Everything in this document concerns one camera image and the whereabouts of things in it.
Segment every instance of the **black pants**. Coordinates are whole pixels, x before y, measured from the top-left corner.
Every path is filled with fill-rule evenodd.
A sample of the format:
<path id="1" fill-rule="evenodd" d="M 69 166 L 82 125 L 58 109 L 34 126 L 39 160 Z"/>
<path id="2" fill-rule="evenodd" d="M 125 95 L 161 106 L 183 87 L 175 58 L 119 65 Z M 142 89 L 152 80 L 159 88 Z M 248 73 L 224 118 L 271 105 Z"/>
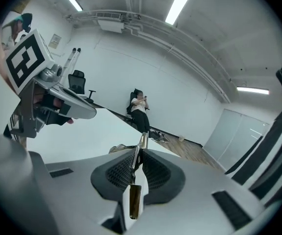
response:
<path id="1" fill-rule="evenodd" d="M 148 132 L 150 130 L 150 122 L 146 113 L 141 112 L 140 110 L 135 110 L 131 112 L 131 116 L 134 118 L 137 130 L 140 133 Z"/>

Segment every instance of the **white ceiling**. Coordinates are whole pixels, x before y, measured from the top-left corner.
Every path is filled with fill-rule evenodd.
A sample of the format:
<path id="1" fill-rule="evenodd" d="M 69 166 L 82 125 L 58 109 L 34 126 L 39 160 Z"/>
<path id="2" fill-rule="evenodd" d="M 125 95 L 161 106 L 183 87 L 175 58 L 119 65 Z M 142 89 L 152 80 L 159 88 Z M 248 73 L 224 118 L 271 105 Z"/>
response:
<path id="1" fill-rule="evenodd" d="M 94 23 L 79 22 L 83 13 L 77 13 L 68 0 L 47 1 L 62 15 L 71 15 L 77 26 Z M 282 67 L 282 25 L 263 0 L 189 0 L 175 27 L 164 23 L 173 0 L 78 2 L 88 12 L 85 16 L 94 16 L 98 10 L 140 14 L 141 19 L 132 17 L 132 22 L 194 59 L 232 99 L 234 84 L 241 86 L 244 81 L 280 94 L 281 87 L 274 84 L 275 72 Z M 273 82 L 266 83 L 266 77 Z"/>

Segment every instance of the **black baseboard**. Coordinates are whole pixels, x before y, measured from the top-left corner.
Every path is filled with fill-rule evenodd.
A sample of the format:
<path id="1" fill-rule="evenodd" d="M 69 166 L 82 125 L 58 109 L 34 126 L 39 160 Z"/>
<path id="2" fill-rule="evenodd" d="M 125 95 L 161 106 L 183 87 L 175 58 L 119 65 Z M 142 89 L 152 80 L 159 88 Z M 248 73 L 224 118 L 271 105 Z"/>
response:
<path id="1" fill-rule="evenodd" d="M 103 106 L 101 106 L 101 105 L 98 105 L 98 104 L 96 104 L 96 103 L 92 103 L 92 104 L 95 105 L 95 106 L 97 106 L 97 107 L 99 107 L 99 108 L 104 108 L 104 109 L 106 109 L 105 107 L 103 107 Z M 120 116 L 120 117 L 124 118 L 125 120 L 131 120 L 129 117 L 124 116 L 124 115 L 122 115 L 122 114 L 120 114 L 120 113 L 114 112 L 114 111 L 112 111 L 112 110 L 110 110 L 110 109 L 107 109 L 107 110 L 110 111 L 111 113 L 113 113 L 114 115 L 117 115 L 117 116 Z M 164 133 L 164 134 L 170 135 L 170 136 L 175 137 L 175 138 L 177 138 L 177 139 L 179 138 L 179 136 L 177 136 L 177 135 L 174 135 L 174 134 L 171 134 L 171 133 L 169 133 L 169 132 L 160 130 L 160 129 L 156 128 L 156 127 L 153 127 L 153 126 L 150 126 L 150 127 L 151 127 L 152 129 L 154 129 L 154 130 L 160 131 L 160 132 L 162 132 L 162 133 Z M 185 140 L 185 141 L 188 141 L 188 142 L 190 142 L 190 143 L 197 144 L 198 146 L 200 146 L 201 148 L 203 148 L 203 146 L 202 146 L 200 143 L 196 143 L 196 142 L 193 142 L 193 141 L 188 140 L 188 139 L 184 139 L 184 140 Z"/>

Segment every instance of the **wooden floor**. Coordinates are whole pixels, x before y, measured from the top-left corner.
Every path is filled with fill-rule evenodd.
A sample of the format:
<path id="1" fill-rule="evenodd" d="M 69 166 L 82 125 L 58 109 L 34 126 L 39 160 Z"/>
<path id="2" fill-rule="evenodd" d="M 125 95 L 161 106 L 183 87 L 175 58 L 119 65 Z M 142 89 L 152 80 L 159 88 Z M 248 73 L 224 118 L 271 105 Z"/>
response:
<path id="1" fill-rule="evenodd" d="M 221 172 L 225 172 L 220 165 L 218 165 L 217 162 L 199 145 L 188 141 L 180 142 L 179 139 L 167 134 L 165 134 L 165 138 L 167 138 L 169 142 L 158 141 L 157 143 L 182 158 L 210 165 Z"/>

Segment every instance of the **air vent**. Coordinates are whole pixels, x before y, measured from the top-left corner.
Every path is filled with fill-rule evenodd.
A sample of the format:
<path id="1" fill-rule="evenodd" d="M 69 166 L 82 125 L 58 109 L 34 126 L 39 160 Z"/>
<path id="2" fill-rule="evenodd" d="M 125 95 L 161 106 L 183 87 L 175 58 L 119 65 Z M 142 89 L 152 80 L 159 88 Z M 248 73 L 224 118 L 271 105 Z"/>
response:
<path id="1" fill-rule="evenodd" d="M 251 222 L 251 218 L 226 191 L 215 192 L 212 196 L 236 230 Z"/>
<path id="2" fill-rule="evenodd" d="M 67 169 L 62 169 L 62 170 L 51 171 L 49 174 L 51 175 L 52 178 L 56 178 L 56 177 L 70 174 L 72 172 L 73 171 L 70 168 L 67 168 Z"/>
<path id="3" fill-rule="evenodd" d="M 106 19 L 106 20 L 113 20 L 113 21 L 122 21 L 123 15 L 120 13 L 103 13 L 103 12 L 98 12 L 96 13 L 96 17 L 98 19 Z"/>

